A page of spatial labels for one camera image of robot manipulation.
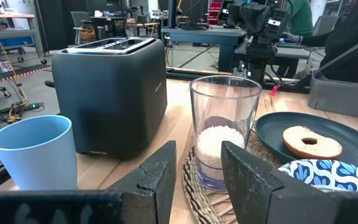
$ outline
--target bagel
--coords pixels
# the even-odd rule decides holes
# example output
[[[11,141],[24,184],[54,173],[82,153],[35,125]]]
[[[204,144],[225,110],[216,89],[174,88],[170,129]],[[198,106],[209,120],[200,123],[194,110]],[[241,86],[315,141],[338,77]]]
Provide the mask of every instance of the bagel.
[[[283,132],[284,143],[296,156],[302,159],[334,159],[342,153],[342,146],[307,127],[294,126]]]

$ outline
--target patterned bowl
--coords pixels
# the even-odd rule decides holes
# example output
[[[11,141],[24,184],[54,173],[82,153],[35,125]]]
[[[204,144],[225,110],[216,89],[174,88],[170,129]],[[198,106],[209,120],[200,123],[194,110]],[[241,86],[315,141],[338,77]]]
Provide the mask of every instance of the patterned bowl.
[[[323,191],[358,191],[358,166],[345,162],[302,159],[289,162],[278,169]]]

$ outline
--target clear drinking glass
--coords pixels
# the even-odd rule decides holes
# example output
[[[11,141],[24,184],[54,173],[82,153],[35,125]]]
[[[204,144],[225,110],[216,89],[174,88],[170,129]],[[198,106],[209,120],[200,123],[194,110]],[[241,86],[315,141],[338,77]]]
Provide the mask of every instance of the clear drinking glass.
[[[193,80],[190,92],[198,177],[206,188],[226,191],[222,141],[246,148],[262,87],[246,78],[213,75]]]

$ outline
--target white rice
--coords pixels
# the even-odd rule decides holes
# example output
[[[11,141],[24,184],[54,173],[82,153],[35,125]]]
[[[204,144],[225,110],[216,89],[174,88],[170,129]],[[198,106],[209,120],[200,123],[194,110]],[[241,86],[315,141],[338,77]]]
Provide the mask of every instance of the white rice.
[[[201,132],[197,140],[196,156],[200,160],[200,169],[204,175],[214,180],[224,180],[221,162],[222,141],[230,141],[242,149],[245,148],[242,134],[228,126],[207,128]]]

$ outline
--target toaster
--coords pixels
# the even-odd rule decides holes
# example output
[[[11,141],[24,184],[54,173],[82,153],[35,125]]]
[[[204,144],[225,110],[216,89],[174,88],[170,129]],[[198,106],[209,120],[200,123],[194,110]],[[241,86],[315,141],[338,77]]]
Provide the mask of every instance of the toaster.
[[[78,153],[132,159],[167,107],[165,51],[153,38],[110,38],[56,52],[53,79]]]

